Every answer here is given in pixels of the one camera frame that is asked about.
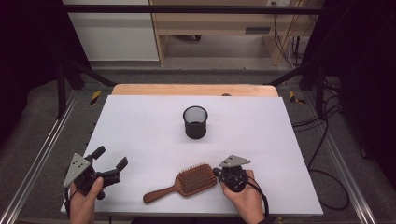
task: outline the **wooden edge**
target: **wooden edge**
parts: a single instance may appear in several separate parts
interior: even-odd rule
[[[279,56],[281,55],[280,49],[276,46],[276,42],[273,36],[263,36],[262,41],[264,45],[267,47],[268,54],[270,55],[271,62],[273,66],[278,66]]]
[[[113,221],[114,224],[131,224],[131,221]],[[18,218],[15,224],[69,224],[69,220],[48,218]],[[95,224],[107,224],[108,221],[95,221]]]
[[[211,95],[277,97],[274,86],[264,85],[196,85],[196,84],[119,84],[112,95]]]
[[[148,0],[148,3],[150,5],[154,5],[153,0]],[[163,61],[164,61],[164,52],[163,52],[163,47],[161,44],[160,37],[158,35],[158,27],[157,27],[157,14],[156,13],[151,13],[151,22],[152,22],[152,28],[154,31],[154,36],[155,36],[155,44],[157,47],[157,54],[158,54],[158,60],[160,61],[160,65],[163,66]]]

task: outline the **floor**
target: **floor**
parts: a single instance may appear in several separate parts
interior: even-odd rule
[[[293,66],[282,63],[272,66],[260,37],[203,36],[196,41],[192,36],[174,36],[169,39],[163,66],[156,62],[99,63],[92,62],[95,70],[115,82],[126,83],[268,83],[285,75]],[[111,88],[85,77],[83,91],[71,91],[64,121],[56,119],[57,90],[51,82],[31,91],[28,106],[13,134],[0,151],[0,178],[7,180],[0,186],[0,210],[4,211],[1,223],[65,223],[67,216],[59,212],[63,201],[63,172],[70,155],[82,153],[90,141],[94,124],[98,120],[106,95]],[[315,116],[312,101],[315,90],[300,91],[300,77],[288,80],[277,87],[284,98],[292,123]],[[329,78],[333,85],[339,81]],[[96,105],[89,105],[92,94],[102,91]],[[296,99],[290,100],[293,91]],[[326,96],[333,92],[326,91]],[[396,223],[396,192],[374,161],[361,157],[360,145],[348,127],[342,110],[329,119],[329,132],[313,167],[332,174],[344,183],[351,204],[342,211],[323,206],[323,217],[283,217],[275,223]],[[314,125],[303,131],[296,129],[296,137],[304,159],[309,162],[324,132],[324,125]],[[318,197],[326,204],[340,207],[347,197],[343,189],[331,177],[318,172],[311,173]],[[98,215],[97,220],[106,221]],[[130,217],[114,217],[113,223],[129,222]],[[208,223],[208,219],[166,221],[164,223]],[[215,222],[238,220],[216,219]],[[156,219],[138,218],[134,223],[161,223]]]

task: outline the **human hand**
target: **human hand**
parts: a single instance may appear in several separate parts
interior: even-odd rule
[[[252,170],[246,170],[246,172],[250,178],[254,179]],[[230,199],[236,210],[238,210],[239,216],[241,216],[247,224],[257,224],[264,220],[262,196],[256,189],[247,184],[241,192],[233,192],[228,189],[225,184],[220,184],[224,195]]]
[[[70,186],[70,192],[76,193],[70,202],[70,224],[92,224],[95,220],[96,196],[103,189],[103,178],[99,177],[93,183],[90,192],[84,196],[75,183]]]

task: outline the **wooden hairbrush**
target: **wooden hairbrush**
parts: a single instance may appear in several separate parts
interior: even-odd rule
[[[188,197],[203,190],[214,187],[217,179],[208,164],[200,164],[180,172],[175,179],[175,184],[166,189],[159,189],[145,194],[143,202],[152,203],[157,199],[171,193],[178,192],[183,197]]]

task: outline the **white cabinet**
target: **white cabinet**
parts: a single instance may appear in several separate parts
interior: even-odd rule
[[[147,0],[64,0],[65,5],[148,5]],[[151,15],[69,13],[90,61],[158,61]]]

